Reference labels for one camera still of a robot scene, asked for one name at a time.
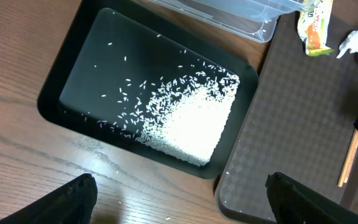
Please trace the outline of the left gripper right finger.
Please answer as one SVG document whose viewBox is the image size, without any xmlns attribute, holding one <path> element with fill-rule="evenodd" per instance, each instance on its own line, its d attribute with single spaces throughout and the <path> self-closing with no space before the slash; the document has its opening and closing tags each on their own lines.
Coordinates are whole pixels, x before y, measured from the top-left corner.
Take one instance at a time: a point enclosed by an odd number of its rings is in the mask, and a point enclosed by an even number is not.
<svg viewBox="0 0 358 224">
<path fill-rule="evenodd" d="M 270 174 L 265 186 L 277 223 L 358 224 L 358 214 L 281 172 Z"/>
</svg>

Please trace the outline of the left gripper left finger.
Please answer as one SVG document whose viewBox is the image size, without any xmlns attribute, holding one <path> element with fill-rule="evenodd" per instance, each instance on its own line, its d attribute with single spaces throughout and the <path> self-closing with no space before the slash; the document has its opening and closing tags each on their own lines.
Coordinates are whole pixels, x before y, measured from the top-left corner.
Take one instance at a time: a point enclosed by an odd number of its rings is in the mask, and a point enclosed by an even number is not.
<svg viewBox="0 0 358 224">
<path fill-rule="evenodd" d="M 0 224 L 89 224 L 98 188 L 91 174 L 82 174 Z"/>
</svg>

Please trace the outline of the wooden chopstick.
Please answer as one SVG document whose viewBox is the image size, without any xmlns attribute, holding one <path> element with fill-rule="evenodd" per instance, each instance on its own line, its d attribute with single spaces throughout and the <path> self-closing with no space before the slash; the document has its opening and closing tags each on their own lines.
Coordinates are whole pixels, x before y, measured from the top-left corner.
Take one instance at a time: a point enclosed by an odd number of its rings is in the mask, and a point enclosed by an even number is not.
<svg viewBox="0 0 358 224">
<path fill-rule="evenodd" d="M 346 158 L 344 160 L 344 164 L 339 176 L 339 180 L 337 182 L 338 187 L 342 187 L 344 184 L 347 183 L 352 170 L 352 165 L 354 163 L 357 149 L 358 149 L 358 131 L 355 129 L 351 138 L 351 142 L 349 144 L 349 148 L 347 150 Z"/>
</svg>

